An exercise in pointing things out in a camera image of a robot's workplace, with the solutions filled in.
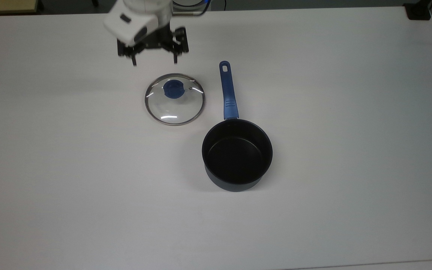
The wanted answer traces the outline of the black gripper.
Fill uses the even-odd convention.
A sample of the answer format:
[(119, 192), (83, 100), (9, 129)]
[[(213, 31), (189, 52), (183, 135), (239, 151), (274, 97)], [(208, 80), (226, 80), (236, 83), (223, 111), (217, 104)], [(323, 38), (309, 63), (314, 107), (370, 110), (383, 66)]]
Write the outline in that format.
[(164, 49), (173, 53), (174, 64), (178, 63), (178, 56), (189, 52), (186, 28), (179, 27), (172, 31), (167, 24), (149, 33), (147, 27), (140, 30), (130, 39), (133, 45), (118, 40), (118, 56), (131, 57), (132, 65), (137, 66), (136, 56), (144, 50)]

